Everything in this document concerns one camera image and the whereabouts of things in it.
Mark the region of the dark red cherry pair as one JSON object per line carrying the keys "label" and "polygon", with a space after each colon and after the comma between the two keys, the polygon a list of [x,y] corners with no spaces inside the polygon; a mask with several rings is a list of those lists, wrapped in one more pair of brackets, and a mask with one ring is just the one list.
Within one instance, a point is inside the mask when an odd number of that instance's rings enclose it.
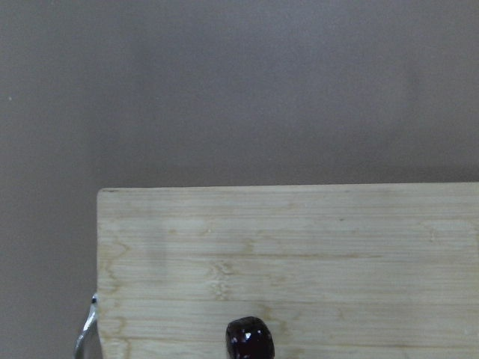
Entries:
{"label": "dark red cherry pair", "polygon": [[231,359],[273,359],[275,347],[266,323],[247,316],[233,320],[225,331],[225,345]]}

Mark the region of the bamboo cutting board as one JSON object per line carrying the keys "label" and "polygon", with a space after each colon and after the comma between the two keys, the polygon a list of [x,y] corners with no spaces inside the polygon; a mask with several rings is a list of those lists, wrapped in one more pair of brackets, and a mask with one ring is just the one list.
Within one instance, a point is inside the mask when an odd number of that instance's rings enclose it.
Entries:
{"label": "bamboo cutting board", "polygon": [[478,184],[104,188],[97,294],[105,358],[476,358]]}

